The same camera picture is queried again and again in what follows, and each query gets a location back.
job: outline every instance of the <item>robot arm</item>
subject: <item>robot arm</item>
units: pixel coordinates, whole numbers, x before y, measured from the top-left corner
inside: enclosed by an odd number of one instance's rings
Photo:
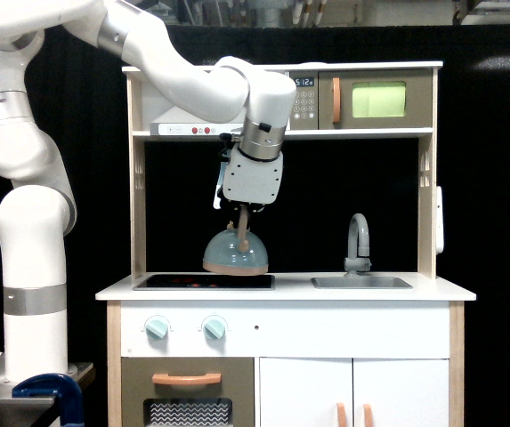
[[[223,58],[210,73],[194,68],[172,47],[162,20],[122,0],[0,0],[0,175],[15,188],[0,206],[10,383],[68,370],[63,236],[77,210],[61,155],[36,126],[24,85],[43,30],[61,24],[140,68],[191,114],[223,123],[247,107],[230,165],[243,166],[241,171],[249,165],[249,173],[240,175],[240,185],[229,173],[224,187],[231,189],[230,200],[264,204],[276,197],[280,145],[295,97],[288,77],[242,60]],[[275,175],[268,174],[271,169]],[[267,190],[262,195],[252,188]],[[31,358],[32,352],[38,357]]]

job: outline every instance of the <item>mint green knob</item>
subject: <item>mint green knob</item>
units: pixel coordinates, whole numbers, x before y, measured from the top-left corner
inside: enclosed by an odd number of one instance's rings
[[[210,340],[220,340],[225,335],[227,325],[219,316],[209,316],[203,321],[203,333]]]
[[[152,340],[161,340],[166,336],[169,330],[169,323],[167,323],[166,318],[153,316],[146,322],[145,329],[149,338]]]

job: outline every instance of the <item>green microwave window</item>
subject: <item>green microwave window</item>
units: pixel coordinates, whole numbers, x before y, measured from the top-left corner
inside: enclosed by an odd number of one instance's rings
[[[354,83],[354,117],[404,117],[405,82]]]

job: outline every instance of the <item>digital clock display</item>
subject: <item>digital clock display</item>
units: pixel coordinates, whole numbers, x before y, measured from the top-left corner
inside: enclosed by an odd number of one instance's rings
[[[314,77],[297,77],[294,79],[296,87],[311,87],[314,86]]]

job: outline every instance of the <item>faucet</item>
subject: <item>faucet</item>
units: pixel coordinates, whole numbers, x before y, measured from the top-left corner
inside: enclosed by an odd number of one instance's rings
[[[345,276],[351,276],[356,271],[369,271],[370,269],[368,222],[365,216],[357,213],[350,221],[350,231],[347,237],[347,258],[344,260],[344,270],[347,271]]]

